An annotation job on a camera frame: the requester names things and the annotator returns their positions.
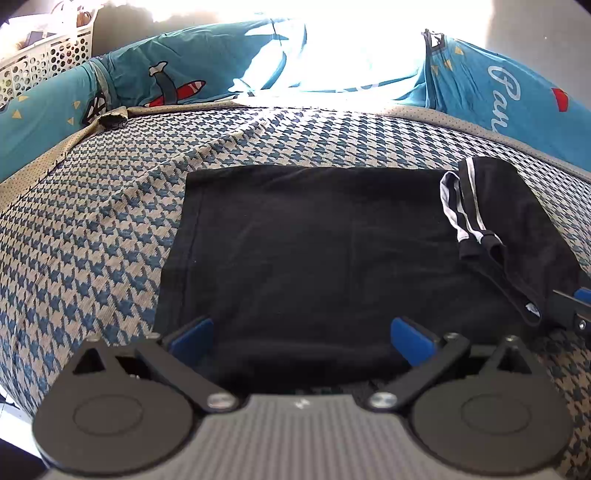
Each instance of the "circular disc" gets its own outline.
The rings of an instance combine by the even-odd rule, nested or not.
[[[494,372],[424,393],[411,422],[441,460],[480,475],[519,475],[548,465],[569,444],[572,421],[551,382]]]
[[[40,452],[60,470],[84,475],[145,469],[173,453],[193,424],[182,395],[124,375],[81,375],[46,400],[33,423]]]

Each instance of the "metal bolt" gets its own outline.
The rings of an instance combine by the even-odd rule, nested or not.
[[[213,393],[207,398],[207,406],[214,410],[228,410],[236,404],[236,397],[227,392]]]
[[[369,405],[373,408],[392,408],[398,402],[398,397],[390,392],[376,392],[369,398]]]
[[[304,410],[304,408],[308,408],[310,405],[312,405],[312,403],[310,402],[310,400],[306,398],[300,398],[299,400],[296,400],[294,402],[294,405],[296,406],[296,408]]]

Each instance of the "white plastic basket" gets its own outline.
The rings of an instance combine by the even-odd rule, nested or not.
[[[76,29],[76,39],[54,35],[0,61],[0,107],[38,83],[88,60],[92,56],[92,29],[97,13],[98,10],[87,25]]]

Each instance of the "beige fabric edge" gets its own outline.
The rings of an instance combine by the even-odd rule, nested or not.
[[[57,167],[68,152],[85,138],[101,133],[105,128],[100,119],[104,116],[121,116],[128,118],[125,107],[120,107],[97,117],[88,127],[78,130],[59,142],[55,147],[46,151],[32,162],[25,165],[18,172],[12,174],[0,183],[0,213],[14,205],[31,188],[37,185],[48,173]]]
[[[42,181],[48,173],[59,165],[66,155],[85,138],[101,133],[105,128],[100,123],[104,116],[122,116],[125,119],[136,116],[159,115],[162,113],[194,112],[199,110],[213,110],[220,108],[318,108],[322,110],[348,111],[385,115],[422,122],[436,127],[449,128],[479,138],[491,140],[507,147],[514,148],[538,160],[546,162],[581,180],[591,183],[591,173],[582,168],[571,165],[563,160],[547,155],[514,138],[486,130],[479,125],[460,120],[446,113],[435,110],[400,105],[395,102],[374,100],[369,96],[347,95],[340,93],[290,93],[273,95],[258,92],[256,96],[238,95],[231,100],[218,100],[208,103],[193,103],[189,105],[163,105],[158,107],[121,106],[96,118],[88,127],[77,131],[62,140],[55,147],[45,152],[34,161],[21,168],[11,177],[0,183],[0,213],[14,205],[26,192]]]

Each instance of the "blue houndstooth fabric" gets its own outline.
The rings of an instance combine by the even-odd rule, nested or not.
[[[591,273],[591,185],[471,135],[386,116],[269,108],[145,116],[92,137],[0,216],[0,382],[33,414],[86,336],[145,337],[195,168],[451,169],[473,155],[515,164]],[[581,476],[591,443],[591,355],[563,333],[539,351],[580,415],[562,470]]]

